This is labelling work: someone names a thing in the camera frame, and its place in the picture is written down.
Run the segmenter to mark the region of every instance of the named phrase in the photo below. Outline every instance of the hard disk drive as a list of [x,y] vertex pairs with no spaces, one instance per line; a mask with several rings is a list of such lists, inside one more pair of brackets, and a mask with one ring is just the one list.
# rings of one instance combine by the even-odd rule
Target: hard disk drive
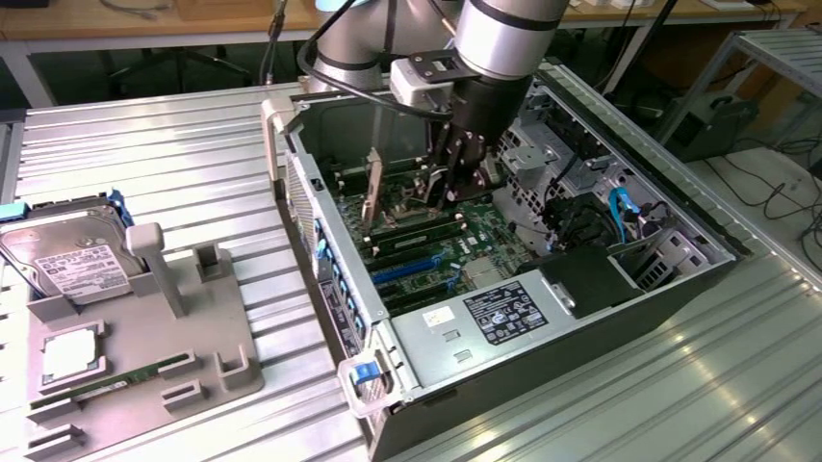
[[0,252],[37,296],[86,304],[130,292],[127,277],[145,269],[125,250],[119,213],[99,196],[34,206],[0,226]]

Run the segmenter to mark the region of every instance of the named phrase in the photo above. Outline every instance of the black cable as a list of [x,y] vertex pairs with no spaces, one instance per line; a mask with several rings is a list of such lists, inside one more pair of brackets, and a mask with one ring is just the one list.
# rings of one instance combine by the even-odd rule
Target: black cable
[[569,172],[571,168],[573,167],[573,164],[576,164],[576,160],[577,159],[579,159],[579,153],[573,152],[573,155],[569,158],[569,161],[567,161],[567,164],[564,164],[563,171],[560,171],[560,174],[556,175],[556,177],[551,180],[548,185],[544,187],[544,194],[541,195],[541,210],[542,210],[542,212],[544,212],[544,203],[548,201],[548,191],[551,190],[551,188],[553,188],[556,185],[559,185],[560,181],[563,181],[563,178],[565,178],[565,175]]
[[270,24],[268,25],[268,43],[265,44],[265,51],[261,55],[261,61],[258,63],[258,79],[260,85],[268,85],[273,79],[273,58],[276,56],[276,43],[282,34],[282,27],[285,26],[285,5],[288,0],[280,0],[277,11],[270,18]]
[[[631,72],[631,69],[641,58],[641,53],[644,53],[644,48],[647,47],[647,44],[653,40],[656,34],[659,34],[659,31],[661,31],[665,21],[668,20],[669,12],[672,12],[675,6],[676,0],[665,0],[665,3],[659,10],[659,13],[656,14],[656,18],[651,23],[651,27],[647,30],[647,34],[644,34],[644,38],[639,42],[639,46],[636,47],[635,53],[631,56],[628,65],[625,65],[625,75]],[[616,94],[619,92],[619,88],[623,85],[625,85],[625,79],[619,79],[619,82],[616,82],[616,87],[613,88],[611,94]]]
[[148,20],[156,20],[156,14],[150,12],[160,12],[170,8],[169,4],[157,4],[152,7],[123,7],[121,5],[117,5],[110,0],[99,0],[99,4],[109,10],[114,10],[115,12],[121,13],[134,14],[142,17],[142,19]]
[[[817,232],[819,232],[819,230],[813,229],[812,230],[812,236],[813,236],[813,240],[816,241],[816,245],[819,247],[822,247],[822,244],[819,243],[819,240],[816,238],[816,233]],[[812,267],[816,268],[816,271],[819,271],[822,273],[822,268],[819,268],[819,264],[816,262],[813,262],[812,258],[809,258],[809,254],[807,253],[807,248],[804,247],[804,237],[805,237],[805,234],[801,234],[801,236],[799,237],[799,245],[801,246],[801,253],[804,254],[804,259],[809,262]]]
[[613,237],[613,239],[619,239],[619,228],[616,227],[616,223],[613,222],[612,217],[591,204],[584,204],[581,208],[585,210],[591,210],[599,216],[599,218],[604,222],[604,227],[611,232],[611,236]]
[[781,22],[781,9],[779,8],[779,6],[775,4],[772,0],[769,0],[769,4],[772,5],[772,8],[775,9],[775,13],[777,14],[775,21]]
[[[768,180],[765,180],[761,176],[759,176],[756,173],[752,173],[751,171],[745,170],[744,168],[741,168],[740,166],[737,166],[729,159],[727,158],[721,158],[729,165],[731,167],[733,167],[736,170],[739,170],[740,172],[745,173],[747,175],[752,176],[753,178],[756,178],[761,183],[764,183],[768,188],[769,188],[769,194],[768,197],[761,200],[760,202],[749,202],[747,200],[744,200],[740,195],[737,194],[736,190],[731,187],[728,181],[724,179],[724,177],[719,174],[719,171],[713,168],[712,164],[704,160],[704,163],[707,164],[707,166],[709,167],[709,169],[713,171],[713,173],[716,174],[716,176],[719,177],[719,180],[721,180],[721,182],[724,183],[724,185],[728,187],[728,189],[731,190],[731,193],[733,194],[733,196],[736,197],[736,199],[739,199],[739,201],[747,205],[748,207],[759,207],[760,205],[764,205],[764,209],[763,209],[763,215],[767,219],[769,220],[775,220],[775,219],[781,219],[785,217],[791,217],[792,215],[809,210],[809,212],[813,214],[815,213],[815,207],[822,207],[822,204],[819,203],[819,199],[822,198],[822,190],[819,189],[819,185],[815,183],[815,180],[811,176],[811,181],[812,184],[815,186],[816,189],[816,196],[812,200],[812,203],[809,205],[803,205],[801,203],[799,203],[792,197],[789,197],[788,195],[785,195],[781,190],[787,187],[787,185],[784,183],[779,183],[777,185],[772,185],[771,182]],[[768,213],[768,206],[771,205],[771,201],[772,199],[780,195],[781,197],[784,197],[787,200],[789,200],[799,208],[791,212],[787,212],[781,215],[776,215],[772,216]]]
[[430,5],[433,12],[438,16],[438,19],[441,19],[442,21],[446,21],[448,16],[445,16],[445,13],[441,11],[441,8],[438,8],[438,5],[436,5],[436,0],[428,0],[428,4]]
[[528,231],[530,231],[532,233],[536,234],[541,234],[544,236],[547,236],[548,234],[551,234],[549,231],[538,231],[537,229],[530,228],[529,226],[525,226],[522,223],[520,223],[518,221],[510,221],[510,223],[513,223],[517,227],[526,229]]
[[305,72],[306,75],[317,79],[320,82],[324,82],[325,84],[334,87],[336,89],[340,89],[348,92],[353,96],[358,96],[360,98],[366,99],[372,103],[378,104],[380,106],[393,111],[397,111],[398,113],[409,114],[410,116],[426,118],[429,120],[438,120],[438,121],[450,120],[450,113],[438,113],[433,111],[425,111],[422,109],[405,106],[404,104],[400,104],[396,101],[392,101],[390,99],[382,98],[381,96],[377,96],[376,94],[368,91],[360,90],[353,85],[346,84],[345,82],[341,82],[333,79],[328,75],[322,74],[317,69],[314,69],[308,64],[308,60],[306,60],[308,51],[316,46],[317,40],[320,39],[320,37],[322,36],[328,28],[338,20],[340,16],[345,13],[345,11],[350,8],[350,6],[354,4],[356,1],[357,0],[345,1],[345,3],[340,7],[340,9],[336,10],[333,15],[328,19],[328,21],[325,21],[322,26],[320,26],[320,29],[317,29],[313,35],[305,40],[305,43],[302,43],[302,46],[298,48],[298,52],[296,53],[296,63],[298,64],[298,68],[301,69],[302,72]]
[[[625,17],[621,20],[621,25],[619,26],[619,29],[616,29],[617,31],[621,31],[625,28],[625,25],[628,24],[628,18],[631,17],[631,12],[633,11],[635,3],[636,3],[636,0],[631,0],[631,5],[628,6],[628,12],[625,13]],[[619,56],[616,57],[616,62],[613,63],[611,70],[608,70],[607,74],[604,74],[604,78],[599,81],[597,84],[593,85],[593,90],[597,90],[603,84],[607,84],[607,81],[609,80],[611,75],[613,75],[613,72],[616,71],[616,66],[619,65],[619,62],[621,61],[621,57],[625,55],[625,50],[628,49],[629,43],[631,43],[631,39],[625,38],[625,43],[621,45],[621,50],[619,50]]]

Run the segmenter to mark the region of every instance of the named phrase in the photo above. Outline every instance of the wooden tabletop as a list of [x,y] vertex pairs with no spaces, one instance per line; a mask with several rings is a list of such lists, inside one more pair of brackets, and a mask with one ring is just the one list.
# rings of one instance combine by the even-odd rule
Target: wooden tabletop
[[[781,14],[804,11],[804,5],[796,0],[773,0]],[[156,4],[154,0],[127,0],[127,5]],[[636,8],[632,19],[655,17],[664,0],[655,5]],[[593,7],[581,3],[568,8],[564,21],[608,21],[624,18],[627,10],[611,6]],[[759,9],[719,12],[700,0],[679,0],[671,17],[716,17],[716,16],[763,16]],[[6,39],[85,39],[105,37],[133,37],[165,34],[208,34],[220,32],[256,32],[268,28],[270,17],[246,17],[238,19],[214,19],[184,21],[174,10],[157,12],[157,19],[150,21],[141,17],[114,12],[105,8],[98,0],[50,0],[47,8],[5,10],[0,8],[0,37]],[[317,13],[313,0],[292,0],[286,9],[285,30],[312,30],[317,28]],[[777,19],[773,12],[771,20]]]
[[[126,0],[121,3],[127,6],[152,6],[161,2]],[[47,8],[0,8],[0,11],[3,10],[5,19],[0,19],[0,31],[9,40],[256,32],[268,30],[270,24],[270,16],[184,21],[174,9],[156,12],[156,20],[148,20],[134,14],[109,10],[98,0],[50,0]],[[285,9],[284,29],[313,30],[317,27],[313,0],[290,0]]]

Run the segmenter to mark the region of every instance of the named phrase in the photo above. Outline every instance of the robotic arm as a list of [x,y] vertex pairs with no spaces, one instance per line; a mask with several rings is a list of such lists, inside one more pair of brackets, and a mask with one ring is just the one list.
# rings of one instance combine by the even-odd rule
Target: robotic arm
[[[458,2],[448,0],[349,0],[342,13],[320,0],[332,24],[310,70],[370,90],[381,87],[380,54],[408,56],[392,62],[396,100],[416,114],[421,107],[450,109],[449,116],[428,112],[428,205],[441,207],[488,184],[480,164],[516,116],[567,0],[466,0],[444,51],[449,34],[432,2],[456,15]],[[310,90],[333,87],[313,79]]]

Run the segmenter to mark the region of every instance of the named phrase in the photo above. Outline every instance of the warning sticker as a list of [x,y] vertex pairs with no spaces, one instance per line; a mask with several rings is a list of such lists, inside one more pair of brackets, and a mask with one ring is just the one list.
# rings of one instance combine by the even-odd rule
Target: warning sticker
[[125,271],[106,245],[38,258],[34,264],[69,298],[127,284]]
[[505,343],[548,323],[517,281],[462,301],[490,345]]

